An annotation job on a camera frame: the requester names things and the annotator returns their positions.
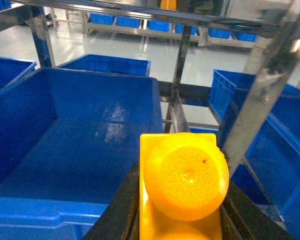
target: metal pole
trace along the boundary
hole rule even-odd
[[[42,68],[54,67],[56,64],[51,47],[44,8],[42,6],[30,6],[30,11],[31,17],[29,18],[29,24],[40,66]]]
[[[180,86],[182,72],[183,72],[184,66],[185,66],[187,51],[190,46],[191,30],[192,30],[192,26],[185,25],[183,28],[178,57],[176,60],[174,77],[173,77],[172,86],[171,86],[171,95],[170,95],[171,97],[169,100],[169,106],[168,106],[168,110],[167,110],[167,114],[166,114],[166,118],[165,118],[167,120],[171,120],[170,109],[173,108],[173,105],[174,105],[176,89],[178,89]],[[171,122],[166,122],[164,124],[164,132],[169,133],[170,128],[171,128]]]
[[[300,60],[300,0],[292,2],[283,21],[273,41],[263,51],[265,62],[225,139],[222,151],[228,161],[230,176],[237,169]]]

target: yellow plastic holder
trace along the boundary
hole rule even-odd
[[[140,240],[222,240],[228,185],[215,134],[142,134]]]

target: metal bar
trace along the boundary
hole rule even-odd
[[[14,3],[11,8],[0,11],[0,32],[24,23],[30,17],[29,6]]]
[[[291,4],[285,20],[264,51],[265,63],[258,71],[234,124],[229,128],[224,145],[220,146],[228,161],[230,176],[234,174],[300,60],[300,0]]]
[[[160,96],[164,97],[168,102],[171,96],[171,87],[171,82],[159,81]],[[202,102],[204,106],[208,106],[210,90],[211,87],[209,86],[198,86],[184,83],[181,83],[178,89],[182,104],[189,104],[189,101],[198,101]]]
[[[52,17],[52,24],[54,27],[54,30],[57,31],[57,19],[56,19],[56,14],[55,14],[55,9],[53,7],[50,7],[51,11],[51,17]]]
[[[250,53],[249,59],[246,62],[243,73],[245,74],[257,74],[260,67],[262,66],[265,55],[264,51],[267,49],[271,42],[272,38],[264,38],[258,36],[254,47]]]
[[[150,29],[143,28],[133,28],[133,27],[125,27],[125,26],[117,26],[117,25],[106,25],[106,24],[98,24],[93,22],[86,22],[86,29],[98,30],[98,31],[106,31],[106,32],[115,32],[121,34],[132,34],[132,35],[142,35],[149,37],[158,37],[158,38],[166,38],[173,40],[181,40],[182,34],[174,33],[174,32],[164,32],[164,31],[155,31]],[[199,42],[200,36],[191,35],[191,42]]]
[[[218,37],[210,37],[207,36],[206,42],[209,44],[217,44],[223,46],[231,46],[231,47],[238,47],[238,48],[247,48],[252,49],[255,45],[254,42],[250,41],[240,41],[235,39],[223,39]]]
[[[173,123],[172,120],[164,119],[162,120],[164,123]],[[218,130],[218,125],[211,125],[211,124],[205,124],[205,123],[197,123],[197,122],[188,122],[187,123],[189,127],[196,127],[196,128],[205,128],[205,129],[215,129]]]
[[[83,240],[129,240],[138,235],[139,163],[135,162],[104,213]]]
[[[187,51],[188,51],[188,48],[190,46],[191,30],[192,30],[192,27],[189,26],[189,25],[185,25],[184,28],[183,28],[181,43],[180,43],[180,47],[179,47],[179,52],[178,52],[178,56],[177,56],[177,59],[176,59],[174,77],[173,77],[173,81],[172,81],[172,85],[171,85],[171,96],[170,96],[170,101],[171,102],[169,103],[168,111],[167,111],[167,114],[166,114],[166,119],[167,120],[172,119],[173,112],[171,110],[173,110],[173,107],[174,107],[173,102],[175,102],[176,90],[180,86],[182,72],[184,70],[184,66],[185,66],[185,62],[186,62]],[[164,125],[164,132],[169,133],[170,132],[170,127],[171,127],[171,124],[166,123]]]
[[[30,11],[31,17],[29,18],[28,22],[31,27],[40,66],[42,68],[54,67],[56,64],[52,51],[44,8],[41,6],[31,6]]]
[[[81,12],[128,16],[145,20],[159,20],[175,24],[234,30],[271,37],[278,25],[263,21],[230,19],[221,16],[194,14],[160,9],[158,2],[149,1],[103,1],[103,0],[14,0],[14,2],[50,8],[78,10]]]
[[[171,113],[175,133],[190,132],[177,89],[175,90],[174,102],[169,105],[168,111]]]

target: white floor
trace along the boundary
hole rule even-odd
[[[58,18],[65,18],[64,10],[56,9]],[[84,37],[79,24],[59,23],[57,31],[49,28],[56,65],[84,54],[118,56],[151,61],[150,76],[159,81],[171,82],[180,42],[177,40],[142,37],[111,32],[93,32]],[[185,61],[182,83],[211,86],[213,70],[222,69],[241,72],[249,57],[247,50],[234,50],[220,46],[199,48],[192,46]],[[0,56],[27,59],[38,62],[30,27],[14,26],[0,32]],[[300,63],[289,83],[296,85],[300,80]],[[162,103],[162,116],[166,116],[167,104]],[[217,124],[204,107],[184,106],[189,122]]]

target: metal shelf frame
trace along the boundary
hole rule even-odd
[[[256,74],[256,78],[222,147],[231,176],[300,61],[300,0],[292,0],[284,11],[284,17],[274,22],[229,18],[226,11],[215,15],[194,13],[194,0],[180,1],[178,11],[159,9],[156,0],[13,1],[17,3],[13,4],[11,9],[0,11],[0,31],[28,20],[41,67],[55,66],[43,6],[184,24],[182,35],[178,35],[178,38],[181,36],[181,42],[172,83],[160,82],[161,99],[169,102],[164,128],[166,133],[170,132],[171,126],[175,132],[189,132],[183,104],[191,101],[194,105],[209,107],[209,88],[181,84],[192,26],[258,34],[258,40],[244,68],[245,73]],[[229,5],[222,5],[221,9],[224,8],[231,9]],[[113,29],[107,31],[120,32],[115,26],[110,27]],[[225,124],[221,122],[219,131],[225,130]]]

